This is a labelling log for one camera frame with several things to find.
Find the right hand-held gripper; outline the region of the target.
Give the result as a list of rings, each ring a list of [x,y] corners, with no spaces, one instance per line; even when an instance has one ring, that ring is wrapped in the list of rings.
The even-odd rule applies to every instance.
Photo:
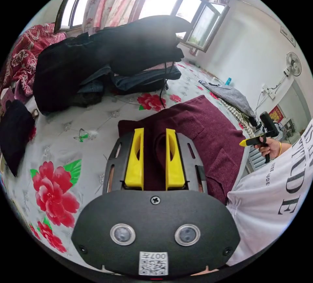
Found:
[[[250,138],[248,140],[242,140],[239,145],[241,147],[247,147],[247,146],[251,146],[251,147],[254,147],[258,144],[263,144],[265,145],[266,144],[266,138],[269,137],[269,138],[273,138],[275,139],[277,136],[279,135],[279,132],[277,131],[277,129],[273,130],[273,131],[268,131],[262,135],[259,135],[259,136],[256,136],[254,138]],[[265,158],[265,163],[269,163],[270,162],[270,158],[269,156],[266,156],[264,157]]]

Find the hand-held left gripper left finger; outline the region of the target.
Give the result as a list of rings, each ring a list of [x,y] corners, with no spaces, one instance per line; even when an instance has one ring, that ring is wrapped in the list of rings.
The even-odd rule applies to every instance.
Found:
[[[131,141],[125,175],[125,186],[130,189],[144,189],[144,128],[137,128]]]

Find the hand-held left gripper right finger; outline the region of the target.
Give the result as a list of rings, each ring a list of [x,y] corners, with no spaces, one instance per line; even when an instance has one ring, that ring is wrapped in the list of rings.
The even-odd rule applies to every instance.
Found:
[[[185,175],[180,155],[180,147],[174,129],[166,129],[166,170],[165,187],[168,190],[183,189],[185,187]]]

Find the person's right hand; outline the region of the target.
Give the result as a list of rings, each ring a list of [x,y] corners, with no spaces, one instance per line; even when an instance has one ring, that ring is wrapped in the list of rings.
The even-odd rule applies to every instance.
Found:
[[[255,146],[255,148],[259,150],[263,157],[269,156],[270,159],[275,159],[281,152],[281,142],[267,137],[265,145],[258,144]]]

